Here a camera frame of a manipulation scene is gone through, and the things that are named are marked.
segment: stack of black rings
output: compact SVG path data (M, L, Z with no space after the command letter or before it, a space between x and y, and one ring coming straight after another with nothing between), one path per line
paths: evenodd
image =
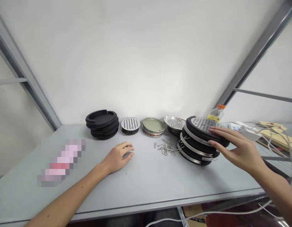
M86 126L91 130L91 135L100 140L113 137L119 125L117 114L113 111L99 110L86 117Z
M195 116L187 118L177 142L177 148L186 159L198 165L206 166L220 154L208 143L209 140L219 142L224 147L229 146L228 140L209 132L211 126L223 127L210 119Z

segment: finger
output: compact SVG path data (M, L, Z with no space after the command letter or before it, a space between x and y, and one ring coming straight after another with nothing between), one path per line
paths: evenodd
M134 155L134 152L131 152L125 159L122 160L124 163L124 166L127 165L127 163L131 160L132 156Z
M238 131L235 131L235 130L232 130L232 129L222 128L222 127L210 127L210 128L229 133L230 135L233 135L233 136L235 136L237 138L240 138L242 140L247 140L247 138L244 137L242 134L240 134Z
M231 151L229 151L227 148L225 148L223 145L219 144L216 141L213 140L209 140L208 143L210 143L212 146L214 146L217 150L219 150L224 156L225 158L228 159L228 157L230 157L230 153Z
M124 154L126 154L128 151L134 150L133 147L125 147L123 149L121 149L120 153L123 156Z
M237 138L233 135L230 135L227 132L223 132L220 130L216 130L216 129L209 129L209 132L213 132L219 136L225 137L227 140L229 140L230 142L232 142L235 146L240 146L244 144L244 141L240 138Z
M123 149L124 147L127 147L127 146L133 147L133 145L131 143L128 143L128 142L123 142L123 143L119 144L117 147L120 147L121 149Z

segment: gray metal bar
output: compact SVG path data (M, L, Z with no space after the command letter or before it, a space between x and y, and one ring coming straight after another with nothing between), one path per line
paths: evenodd
M26 81L27 81L27 79L25 79L25 78L1 79L0 80L0 85L23 83L23 82L26 82Z
M243 61L216 105L227 105L292 18L292 0L285 0Z
M281 100L281 101L285 101L285 102L292 102L292 99L291 98L286 98L286 97L281 97L281 96L274 96L274 95L259 93L259 92L255 92L255 91L248 91L248 90L237 89L237 88L235 88L233 90L236 91L236 92L242 92L242 93L246 93L246 94L251 94L251 95L256 95L256 96L262 96L262 97L276 99L276 100Z
M272 160L272 161L288 161L291 162L291 158L287 157L270 157L270 156L262 156L263 160Z
M41 87L36 81L32 71L21 55L11 35L0 18L0 54L4 56L6 63L12 68L17 78L27 79L27 83L21 83L25 91L33 99L38 110L45 118L53 131L61 126L57 115L44 95Z

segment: hand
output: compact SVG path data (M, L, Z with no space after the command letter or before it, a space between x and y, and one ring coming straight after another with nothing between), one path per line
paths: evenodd
M121 143L114 147L109 152L109 154L107 154L100 165L107 171L107 174L113 173L123 168L131 160L134 152L130 153L126 158L123 159L124 154L131 150L134 150L131 143Z
M226 159L228 159L237 167L245 170L250 175L267 169L267 166L257 151L255 144L252 141L246 139L239 132L221 127L210 127L209 131L219 136L225 137L237 147L229 151L216 141L208 141L217 150L219 150Z

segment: plastic bottle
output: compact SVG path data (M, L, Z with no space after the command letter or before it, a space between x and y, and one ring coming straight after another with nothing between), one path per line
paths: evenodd
M224 116L223 110L225 109L225 107L226 107L225 105L218 105L217 108L210 111L207 118L219 122Z

